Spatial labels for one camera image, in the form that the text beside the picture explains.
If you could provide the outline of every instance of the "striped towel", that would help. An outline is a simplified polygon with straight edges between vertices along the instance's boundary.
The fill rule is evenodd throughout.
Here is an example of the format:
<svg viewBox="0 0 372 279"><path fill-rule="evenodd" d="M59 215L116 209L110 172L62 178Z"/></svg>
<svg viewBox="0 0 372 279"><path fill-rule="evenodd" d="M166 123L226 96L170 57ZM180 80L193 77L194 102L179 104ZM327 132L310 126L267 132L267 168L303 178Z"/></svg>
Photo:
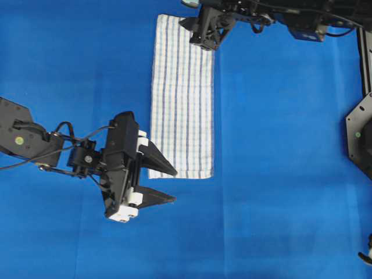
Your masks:
<svg viewBox="0 0 372 279"><path fill-rule="evenodd" d="M214 53L189 44L191 33L160 15L152 76L151 141L178 171L175 178L213 175ZM173 178L154 170L149 178Z"/></svg>

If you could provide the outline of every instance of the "blue surface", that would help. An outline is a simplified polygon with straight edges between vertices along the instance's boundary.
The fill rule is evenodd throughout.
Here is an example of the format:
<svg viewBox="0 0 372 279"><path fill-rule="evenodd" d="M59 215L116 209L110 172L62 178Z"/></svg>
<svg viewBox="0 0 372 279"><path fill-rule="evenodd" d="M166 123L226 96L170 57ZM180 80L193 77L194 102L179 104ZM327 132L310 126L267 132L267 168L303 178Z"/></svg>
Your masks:
<svg viewBox="0 0 372 279"><path fill-rule="evenodd" d="M0 96L78 136L125 110L149 130L156 17L196 13L150 0L0 8ZM369 278L356 254L372 231L371 181L345 156L343 122L362 97L355 34L313 44L279 24L258 36L238 24L215 82L215 177L143 172L177 202L128 224L103 218L89 180L1 172L1 278Z"/></svg>

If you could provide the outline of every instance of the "electronics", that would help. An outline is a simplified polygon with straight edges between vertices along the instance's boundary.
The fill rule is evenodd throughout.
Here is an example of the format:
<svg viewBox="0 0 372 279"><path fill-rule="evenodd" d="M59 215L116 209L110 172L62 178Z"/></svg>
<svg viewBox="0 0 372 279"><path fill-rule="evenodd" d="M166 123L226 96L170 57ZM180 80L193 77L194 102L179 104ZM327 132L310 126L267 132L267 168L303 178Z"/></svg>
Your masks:
<svg viewBox="0 0 372 279"><path fill-rule="evenodd" d="M68 126L69 135L59 132ZM89 138L102 130L108 130L106 145L95 149L96 142ZM71 142L64 148L66 141ZM72 171L57 169L60 153L71 150L67 165ZM139 186L141 168L176 175L173 166L157 147L139 130L133 112L123 112L114 117L108 126L101 127L85 138L76 138L73 126L61 122L53 132L47 132L33 122L28 108L0 98L0 152L24 161L35 163L42 171L52 171L71 177L90 177L101 189L105 204L105 216L119 222L127 222L138 215L138 210L152 205L175 201L175 197L154 189Z"/></svg>
<svg viewBox="0 0 372 279"><path fill-rule="evenodd" d="M322 42L325 36L347 35L356 27L372 31L372 2L369 0L183 0L191 8L201 6L198 17L180 24L192 32L190 43L205 50L217 50L236 21L251 25L261 33L266 26L280 22L298 40ZM331 34L328 26L346 28Z"/></svg>

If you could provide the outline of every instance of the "black cable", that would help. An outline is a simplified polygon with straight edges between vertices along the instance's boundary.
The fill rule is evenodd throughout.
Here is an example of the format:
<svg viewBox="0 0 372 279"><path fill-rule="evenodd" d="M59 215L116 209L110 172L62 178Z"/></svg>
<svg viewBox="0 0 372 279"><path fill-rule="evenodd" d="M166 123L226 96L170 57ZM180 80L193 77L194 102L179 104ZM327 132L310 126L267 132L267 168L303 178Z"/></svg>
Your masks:
<svg viewBox="0 0 372 279"><path fill-rule="evenodd" d="M257 1L257 0L248 0L249 2L252 2L252 3L255 3L257 5L261 5L261 6L265 6L265 7L268 7L268 8L272 8L272 9L289 9L289 10L298 10L300 12L313 12L313 13L321 13L323 15L327 15L327 16L331 16L331 17L335 17L337 19L342 19L346 22L350 22L352 24L354 24L355 26L358 26L360 28L363 28L363 25L359 24L358 22L355 22L351 19L348 19L347 17L343 17L343 16L339 16L339 15L336 15L334 13L330 13L330 12L326 12L324 10L315 10L315 9L306 9L306 8L291 8L291 7L285 7L285 6L275 6L275 5L270 5L270 4L266 4L266 3L261 3L260 1Z"/></svg>
<svg viewBox="0 0 372 279"><path fill-rule="evenodd" d="M337 37L343 37L349 33L351 33L352 31L354 31L355 28L351 28L350 30L344 32L344 33L340 33L340 34L332 34L332 33L326 33L327 36L329 37L334 37L334 38L337 38Z"/></svg>
<svg viewBox="0 0 372 279"><path fill-rule="evenodd" d="M258 29L258 28L255 26L255 24L251 22L251 28L252 28L252 31L253 31L255 34L260 34L260 33L262 33L262 31L263 31L264 25L263 25L263 23L261 23L260 28Z"/></svg>
<svg viewBox="0 0 372 279"><path fill-rule="evenodd" d="M46 129L44 129L42 125L39 125L37 123L15 121L13 127L15 129L25 129L35 133L39 133L42 136L43 140L45 141L47 140L48 132L46 131Z"/></svg>
<svg viewBox="0 0 372 279"><path fill-rule="evenodd" d="M68 146L68 147L65 147L65 148L61 148L61 149L55 150L55 151L52 151L52 152L47 153L47 154L44 154L44 155L33 157L31 159L25 160L25 161L20 162L18 164L13 164L13 165L6 166L6 167L0 167L0 171L1 170L9 170L9 169L12 169L12 168L15 168L15 167L19 167L19 166L22 166L24 164L30 163L32 161L39 160L39 159L42 159L42 158L45 158L45 157L48 157L48 156L52 156L52 155L57 154L57 153L60 153L62 151L67 151L67 150L73 149L74 147L76 147L78 145L79 142L86 141L87 139L89 139L90 137L93 137L94 135L96 135L97 133L101 132L102 130L105 130L105 129L114 129L114 128L115 127L112 127L112 126L103 126L103 127L99 128L99 129L95 130L94 132L90 133L85 138L78 139L77 142L74 143L71 146Z"/></svg>
<svg viewBox="0 0 372 279"><path fill-rule="evenodd" d="M99 189L102 192L109 192L109 189L105 188L102 184L100 184L91 174L88 174L88 176L94 181L95 184L99 187Z"/></svg>
<svg viewBox="0 0 372 279"><path fill-rule="evenodd" d="M53 133L57 133L64 125L67 125L68 128L69 128L69 133L70 133L70 137L72 139L75 140L75 134L74 134L74 127L72 126L72 124L68 121L64 121L64 122L61 122L59 123L59 125L57 126L57 128L53 131Z"/></svg>

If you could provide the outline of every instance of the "black metal plate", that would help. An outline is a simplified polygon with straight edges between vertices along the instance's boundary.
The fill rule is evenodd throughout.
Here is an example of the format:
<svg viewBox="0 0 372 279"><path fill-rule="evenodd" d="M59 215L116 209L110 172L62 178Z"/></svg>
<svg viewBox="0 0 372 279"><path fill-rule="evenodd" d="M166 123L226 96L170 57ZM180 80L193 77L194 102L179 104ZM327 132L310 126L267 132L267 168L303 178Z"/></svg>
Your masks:
<svg viewBox="0 0 372 279"><path fill-rule="evenodd" d="M29 159L62 148L63 138L51 135L50 140L45 141L39 133L14 128L13 125L16 120L33 123L28 108L0 98L0 152L18 158ZM21 145L16 144L15 139L17 137L21 137L24 143ZM57 153L33 162L55 167L59 156L60 153Z"/></svg>
<svg viewBox="0 0 372 279"><path fill-rule="evenodd" d="M363 127L372 119L372 93L368 94L346 116L346 131L348 135L349 159L372 179L372 162L360 146L360 136Z"/></svg>

